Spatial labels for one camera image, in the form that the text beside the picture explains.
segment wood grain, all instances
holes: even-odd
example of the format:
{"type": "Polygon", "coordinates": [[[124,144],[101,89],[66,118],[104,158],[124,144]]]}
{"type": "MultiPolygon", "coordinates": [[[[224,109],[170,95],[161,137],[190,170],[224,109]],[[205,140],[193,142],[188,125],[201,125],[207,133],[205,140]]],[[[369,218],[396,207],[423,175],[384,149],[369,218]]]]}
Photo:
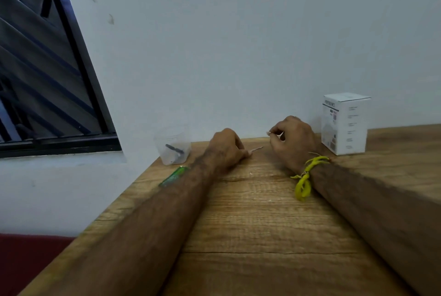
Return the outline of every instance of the wood grain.
{"type": "MultiPolygon", "coordinates": [[[[163,295],[412,295],[321,196],[295,199],[268,138],[243,141],[264,148],[213,186],[163,295]]],[[[187,163],[206,145],[194,143],[187,163]]],[[[441,125],[371,130],[365,154],[333,159],[441,200],[441,125]]],[[[38,295],[60,279],[174,169],[156,160],[20,295],[38,295]]]]}

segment white wall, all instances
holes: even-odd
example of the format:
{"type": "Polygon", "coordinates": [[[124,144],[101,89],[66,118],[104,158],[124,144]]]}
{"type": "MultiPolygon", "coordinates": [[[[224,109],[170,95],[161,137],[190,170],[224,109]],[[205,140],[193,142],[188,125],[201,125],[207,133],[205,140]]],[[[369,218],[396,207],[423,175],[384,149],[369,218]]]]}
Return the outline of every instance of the white wall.
{"type": "Polygon", "coordinates": [[[373,97],[371,127],[441,122],[441,0],[71,1],[127,163],[1,170],[0,231],[80,232],[171,122],[194,141],[289,114],[318,129],[321,96],[342,91],[373,97]]]}

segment transparent plastic container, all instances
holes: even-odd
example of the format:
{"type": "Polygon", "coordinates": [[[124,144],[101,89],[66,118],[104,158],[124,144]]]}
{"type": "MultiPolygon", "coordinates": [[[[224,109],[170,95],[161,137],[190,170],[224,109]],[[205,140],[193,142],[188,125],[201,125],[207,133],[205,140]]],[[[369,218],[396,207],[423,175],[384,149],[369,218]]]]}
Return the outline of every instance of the transparent plastic container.
{"type": "Polygon", "coordinates": [[[190,133],[187,125],[167,126],[154,136],[164,165],[177,165],[184,163],[191,150],[190,133]]]}

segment cardboard box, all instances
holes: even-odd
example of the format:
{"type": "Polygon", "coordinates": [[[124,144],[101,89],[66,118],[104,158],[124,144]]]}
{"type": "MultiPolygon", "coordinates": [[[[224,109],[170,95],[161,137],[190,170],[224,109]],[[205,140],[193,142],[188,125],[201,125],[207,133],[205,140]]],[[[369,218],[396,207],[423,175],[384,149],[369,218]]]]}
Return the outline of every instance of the cardboard box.
{"type": "Polygon", "coordinates": [[[335,154],[366,150],[370,97],[350,92],[324,96],[322,143],[335,154]]]}

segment yellow wristband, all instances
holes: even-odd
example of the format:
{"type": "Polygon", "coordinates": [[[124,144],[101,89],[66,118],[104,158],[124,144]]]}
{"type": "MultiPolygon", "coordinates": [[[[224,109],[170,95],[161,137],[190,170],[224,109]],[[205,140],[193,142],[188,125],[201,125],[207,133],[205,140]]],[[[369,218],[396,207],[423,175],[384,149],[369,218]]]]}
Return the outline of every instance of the yellow wristband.
{"type": "Polygon", "coordinates": [[[295,197],[299,201],[303,201],[311,194],[311,182],[309,181],[309,172],[318,164],[329,164],[329,158],[319,156],[309,159],[305,162],[306,168],[301,175],[291,176],[291,179],[300,179],[295,185],[295,197]]]}

